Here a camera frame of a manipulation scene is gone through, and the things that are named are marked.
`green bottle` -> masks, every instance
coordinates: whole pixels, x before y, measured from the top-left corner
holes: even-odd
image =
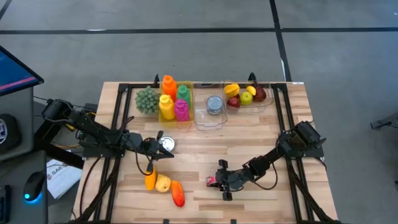
[[[183,99],[187,102],[189,108],[191,108],[191,94],[189,89],[185,85],[180,85],[177,91],[177,99]]]

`pink bottle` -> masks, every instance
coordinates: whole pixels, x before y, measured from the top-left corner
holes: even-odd
[[[174,103],[174,113],[177,121],[189,121],[189,107],[183,99],[178,99]]]

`tin can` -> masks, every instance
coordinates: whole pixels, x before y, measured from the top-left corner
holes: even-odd
[[[174,139],[168,136],[161,137],[159,139],[159,143],[161,143],[163,145],[163,148],[165,148],[169,152],[172,152],[175,147]]]
[[[219,96],[211,96],[207,99],[207,112],[212,115],[218,115],[223,107],[223,100]]]

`computer screen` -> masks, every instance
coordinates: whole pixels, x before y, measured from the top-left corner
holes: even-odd
[[[41,77],[0,46],[0,96],[40,83]]]

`clear plastic container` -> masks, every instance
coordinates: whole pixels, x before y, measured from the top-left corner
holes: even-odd
[[[177,87],[180,85],[185,85],[189,89],[189,92],[191,94],[191,102],[193,102],[193,84],[190,81],[182,81],[182,82],[176,82]],[[164,94],[164,91],[162,89],[162,83],[159,85],[160,88],[160,95]],[[178,128],[179,130],[182,131],[189,131],[192,127],[193,120],[194,120],[194,115],[193,115],[193,110],[194,106],[191,106],[189,109],[189,121],[177,121],[177,118],[174,119],[165,119],[163,117],[163,114],[159,110],[159,122],[162,124],[163,127],[165,128]]]
[[[193,84],[195,95],[193,97],[195,124],[198,130],[207,131],[221,129],[227,122],[226,109],[224,104],[224,91],[221,82],[195,82]],[[223,101],[221,111],[218,114],[208,112],[207,101],[211,96],[218,96]]]
[[[232,81],[225,81],[223,83],[223,99],[225,103],[225,108],[227,113],[261,113],[265,111],[266,107],[274,103],[274,92],[272,91],[271,84],[269,82],[256,82],[259,87],[262,87],[266,92],[266,99],[262,102],[252,101],[250,105],[240,105],[239,108],[235,108],[232,106],[228,106],[227,102],[229,98],[224,94],[224,88],[227,85],[237,83],[240,87],[239,95],[246,91],[246,87],[254,86],[254,81],[247,81],[247,82],[232,82]]]

